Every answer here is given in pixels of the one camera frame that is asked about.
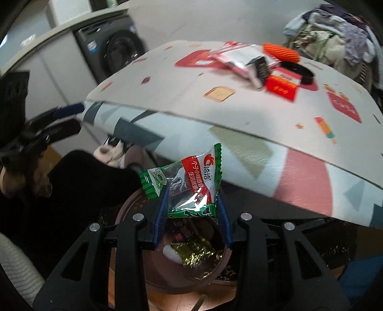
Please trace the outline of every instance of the washing machine door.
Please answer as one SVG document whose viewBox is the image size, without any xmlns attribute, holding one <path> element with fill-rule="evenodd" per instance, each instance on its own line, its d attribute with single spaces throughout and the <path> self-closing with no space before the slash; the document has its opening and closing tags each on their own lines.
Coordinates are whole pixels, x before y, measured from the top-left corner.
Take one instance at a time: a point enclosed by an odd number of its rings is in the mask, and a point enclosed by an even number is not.
<svg viewBox="0 0 383 311">
<path fill-rule="evenodd" d="M 111 74 L 145 53 L 142 41 L 129 30 L 117 31 L 106 44 L 106 65 Z"/>
</svg>

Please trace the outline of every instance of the table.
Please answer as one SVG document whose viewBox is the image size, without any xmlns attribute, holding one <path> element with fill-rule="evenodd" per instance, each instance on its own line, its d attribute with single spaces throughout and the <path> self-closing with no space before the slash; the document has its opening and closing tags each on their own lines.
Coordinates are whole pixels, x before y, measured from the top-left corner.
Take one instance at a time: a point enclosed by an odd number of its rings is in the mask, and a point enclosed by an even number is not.
<svg viewBox="0 0 383 311">
<path fill-rule="evenodd" d="M 78 118 L 174 161 L 221 142 L 225 181 L 383 228 L 383 116 L 368 92 L 304 58 L 316 87 L 300 87 L 295 102 L 257 92 L 206 53 L 222 45 L 174 41 L 149 51 L 93 90 Z M 221 102 L 204 96 L 217 87 L 235 93 L 224 92 Z"/>
</svg>

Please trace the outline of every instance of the gray knitted fabric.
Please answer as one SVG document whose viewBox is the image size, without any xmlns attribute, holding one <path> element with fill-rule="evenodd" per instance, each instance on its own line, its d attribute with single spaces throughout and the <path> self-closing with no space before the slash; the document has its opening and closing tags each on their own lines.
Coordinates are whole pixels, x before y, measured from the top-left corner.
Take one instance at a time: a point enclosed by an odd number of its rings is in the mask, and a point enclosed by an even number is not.
<svg viewBox="0 0 383 311">
<path fill-rule="evenodd" d="M 1 233 L 0 264 L 19 294 L 32 306 L 44 279 L 23 251 Z"/>
</svg>

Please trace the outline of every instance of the gold foil wrapper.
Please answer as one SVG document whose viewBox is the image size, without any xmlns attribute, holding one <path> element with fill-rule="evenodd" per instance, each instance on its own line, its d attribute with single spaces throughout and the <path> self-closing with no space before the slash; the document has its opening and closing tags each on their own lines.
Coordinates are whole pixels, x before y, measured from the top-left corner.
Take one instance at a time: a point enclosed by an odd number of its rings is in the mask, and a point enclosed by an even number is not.
<svg viewBox="0 0 383 311">
<path fill-rule="evenodd" d="M 170 245 L 181 256 L 182 264 L 191 268 L 216 254 L 210 242 L 202 236 L 193 236 L 186 242 Z"/>
</svg>

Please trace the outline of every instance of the blue handle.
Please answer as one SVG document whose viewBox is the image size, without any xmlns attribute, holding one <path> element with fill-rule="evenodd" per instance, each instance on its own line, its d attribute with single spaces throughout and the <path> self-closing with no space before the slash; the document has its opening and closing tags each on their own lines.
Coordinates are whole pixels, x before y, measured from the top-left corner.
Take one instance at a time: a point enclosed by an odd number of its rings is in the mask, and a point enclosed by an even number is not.
<svg viewBox="0 0 383 311">
<path fill-rule="evenodd" d="M 55 120 L 66 118 L 68 116 L 82 113 L 82 112 L 84 112 L 84 110 L 85 110 L 85 106 L 83 103 L 77 103 L 77 104 L 69 105 L 69 106 L 57 109 L 53 114 L 53 118 Z"/>
</svg>

